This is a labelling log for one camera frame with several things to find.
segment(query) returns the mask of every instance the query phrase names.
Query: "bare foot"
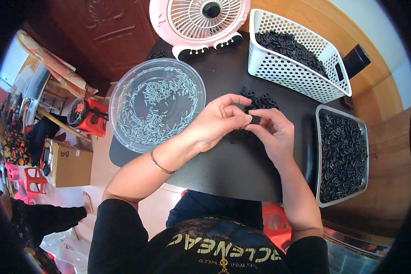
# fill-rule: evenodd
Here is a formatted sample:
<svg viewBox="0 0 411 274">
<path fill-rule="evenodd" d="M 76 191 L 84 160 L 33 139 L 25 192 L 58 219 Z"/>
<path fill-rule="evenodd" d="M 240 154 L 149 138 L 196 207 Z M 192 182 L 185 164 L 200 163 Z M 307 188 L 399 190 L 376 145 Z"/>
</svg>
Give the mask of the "bare foot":
<svg viewBox="0 0 411 274">
<path fill-rule="evenodd" d="M 64 142 L 66 140 L 67 134 L 65 132 L 55 136 L 53 139 L 59 142 Z"/>
<path fill-rule="evenodd" d="M 84 196 L 84 208 L 85 211 L 87 211 L 87 214 L 93 214 L 93 205 L 92 205 L 92 199 L 90 198 L 90 195 L 83 191 L 82 195 Z"/>
</svg>

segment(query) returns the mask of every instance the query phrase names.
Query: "black pants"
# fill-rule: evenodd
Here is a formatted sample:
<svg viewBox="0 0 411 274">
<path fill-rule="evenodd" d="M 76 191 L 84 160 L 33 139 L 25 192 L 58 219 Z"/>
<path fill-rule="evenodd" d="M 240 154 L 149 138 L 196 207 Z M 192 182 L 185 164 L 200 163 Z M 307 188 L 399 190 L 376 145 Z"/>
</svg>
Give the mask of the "black pants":
<svg viewBox="0 0 411 274">
<path fill-rule="evenodd" d="M 60 207 L 53 205 L 26 205 L 26 219 L 31 228 L 35 246 L 41 244 L 44 236 L 54 232 L 66 231 L 87 216 L 83 206 Z"/>
<path fill-rule="evenodd" d="M 50 114 L 62 123 L 67 124 L 66 116 L 60 116 L 55 113 Z M 33 129 L 27 133 L 29 135 L 29 153 L 35 165 L 39 165 L 45 138 L 53 139 L 59 130 L 60 126 L 55 124 L 49 118 L 43 117 L 34 125 Z"/>
<path fill-rule="evenodd" d="M 188 190 L 169 212 L 166 227 L 206 216 L 238 221 L 263 231 L 262 203 Z"/>
</svg>

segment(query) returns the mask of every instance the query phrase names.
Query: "forearm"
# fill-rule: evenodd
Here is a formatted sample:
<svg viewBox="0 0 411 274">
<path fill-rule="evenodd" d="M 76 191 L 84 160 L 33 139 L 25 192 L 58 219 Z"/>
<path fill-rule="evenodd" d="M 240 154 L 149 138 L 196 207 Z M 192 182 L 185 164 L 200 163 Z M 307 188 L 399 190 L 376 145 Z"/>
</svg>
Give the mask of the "forearm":
<svg viewBox="0 0 411 274">
<path fill-rule="evenodd" d="M 27 133 L 26 129 L 26 117 L 27 117 L 27 109 L 24 110 L 23 112 L 23 133 Z"/>
<path fill-rule="evenodd" d="M 312 231 L 308 234 L 312 235 L 314 230 L 318 236 L 322 236 L 323 224 L 318 204 L 295 161 L 277 169 L 282 181 L 283 207 L 293 230 L 293 241 L 297 240 L 295 232 L 303 232 L 298 238 L 306 237 L 308 231 Z"/>
<path fill-rule="evenodd" d="M 179 169 L 197 154 L 195 144 L 185 138 L 183 133 L 154 149 L 155 161 L 168 171 Z M 169 177 L 151 162 L 150 152 L 145 153 L 115 174 L 102 200 L 117 198 L 136 204 L 154 193 Z"/>
</svg>

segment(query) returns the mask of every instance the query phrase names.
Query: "black fan knob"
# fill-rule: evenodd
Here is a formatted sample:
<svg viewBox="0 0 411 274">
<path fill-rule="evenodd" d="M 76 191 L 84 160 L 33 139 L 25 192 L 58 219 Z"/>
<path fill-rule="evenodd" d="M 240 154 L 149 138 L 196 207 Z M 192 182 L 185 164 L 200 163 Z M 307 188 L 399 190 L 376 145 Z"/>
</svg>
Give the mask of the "black fan knob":
<svg viewBox="0 0 411 274">
<path fill-rule="evenodd" d="M 221 6 L 216 2 L 210 2 L 203 7 L 203 15 L 213 19 L 221 13 Z"/>
</svg>

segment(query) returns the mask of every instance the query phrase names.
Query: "black t-shirt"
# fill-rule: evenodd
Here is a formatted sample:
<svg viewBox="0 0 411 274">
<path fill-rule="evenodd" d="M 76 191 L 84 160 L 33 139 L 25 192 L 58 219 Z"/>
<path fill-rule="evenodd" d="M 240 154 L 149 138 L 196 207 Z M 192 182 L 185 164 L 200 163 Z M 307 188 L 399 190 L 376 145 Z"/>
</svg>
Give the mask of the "black t-shirt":
<svg viewBox="0 0 411 274">
<path fill-rule="evenodd" d="M 88 273 L 329 273 L 320 237 L 293 243 L 285 255 L 262 231 L 214 217 L 179 223 L 148 242 L 135 208 L 109 199 L 98 208 Z"/>
</svg>

